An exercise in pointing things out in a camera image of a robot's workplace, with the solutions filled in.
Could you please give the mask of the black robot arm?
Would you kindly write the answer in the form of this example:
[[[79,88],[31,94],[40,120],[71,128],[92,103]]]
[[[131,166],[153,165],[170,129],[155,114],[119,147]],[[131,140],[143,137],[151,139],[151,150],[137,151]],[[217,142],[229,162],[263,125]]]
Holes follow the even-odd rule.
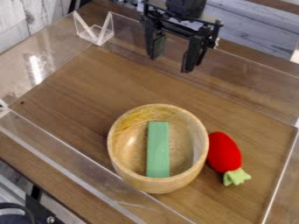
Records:
[[[165,52],[166,33],[189,40],[182,58],[182,72],[190,73],[202,63],[209,49],[219,42],[219,18],[205,18],[207,0],[143,0],[142,23],[145,25],[146,51],[151,60]]]

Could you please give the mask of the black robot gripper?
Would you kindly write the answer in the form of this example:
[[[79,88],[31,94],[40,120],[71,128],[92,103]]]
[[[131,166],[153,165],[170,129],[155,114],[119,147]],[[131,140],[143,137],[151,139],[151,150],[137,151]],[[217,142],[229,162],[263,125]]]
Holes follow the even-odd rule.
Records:
[[[210,28],[210,47],[219,41],[221,27],[225,25],[219,18],[205,12],[207,0],[143,0],[145,14],[178,24],[187,29],[199,30],[201,25]],[[151,60],[165,52],[166,34],[161,23],[150,17],[145,19],[146,50]],[[207,41],[198,35],[190,39],[189,49],[183,55],[182,72],[190,73],[202,63],[207,52]]]

